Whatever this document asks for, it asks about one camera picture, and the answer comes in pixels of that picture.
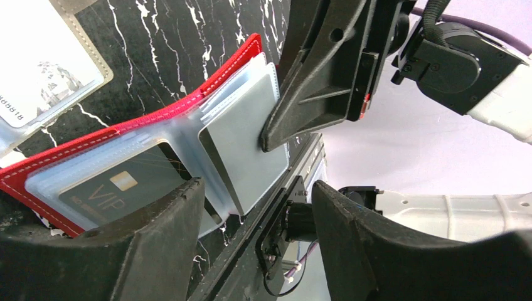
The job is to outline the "red card holder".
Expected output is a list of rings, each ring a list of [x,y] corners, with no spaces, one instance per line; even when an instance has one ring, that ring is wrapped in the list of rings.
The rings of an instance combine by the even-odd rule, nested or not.
[[[96,228],[81,228],[58,195],[143,147],[166,141],[192,178],[205,181],[199,235],[207,235],[229,216],[248,214],[287,170],[286,145],[264,152],[259,144],[279,96],[276,67],[254,33],[194,92],[2,169],[1,189],[76,237]]]

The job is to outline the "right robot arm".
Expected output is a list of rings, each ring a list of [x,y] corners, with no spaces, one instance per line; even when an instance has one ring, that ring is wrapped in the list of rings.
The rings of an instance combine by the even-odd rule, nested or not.
[[[531,229],[531,48],[448,1],[291,1],[266,152],[330,128],[336,182],[383,176],[369,206],[457,241]]]

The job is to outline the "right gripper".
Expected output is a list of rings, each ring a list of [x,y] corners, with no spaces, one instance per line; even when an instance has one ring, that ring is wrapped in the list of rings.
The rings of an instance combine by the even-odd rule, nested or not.
[[[405,43],[415,1],[291,1],[280,98],[260,145],[362,119],[386,59]]]

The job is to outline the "black VIP card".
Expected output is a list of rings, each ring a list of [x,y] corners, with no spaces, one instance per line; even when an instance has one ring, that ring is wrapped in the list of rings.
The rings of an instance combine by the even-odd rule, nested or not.
[[[62,191],[58,200],[73,211],[72,220],[90,230],[163,198],[191,178],[169,142],[161,141]]]

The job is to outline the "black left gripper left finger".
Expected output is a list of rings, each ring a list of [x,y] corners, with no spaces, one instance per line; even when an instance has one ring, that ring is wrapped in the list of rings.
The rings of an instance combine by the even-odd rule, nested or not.
[[[191,179],[161,199],[76,238],[1,199],[2,300],[184,300],[204,208]]]

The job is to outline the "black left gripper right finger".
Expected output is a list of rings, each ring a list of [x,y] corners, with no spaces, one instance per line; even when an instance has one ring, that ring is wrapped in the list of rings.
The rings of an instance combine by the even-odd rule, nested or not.
[[[531,232],[472,243],[422,233],[323,181],[312,211],[332,300],[530,300]]]

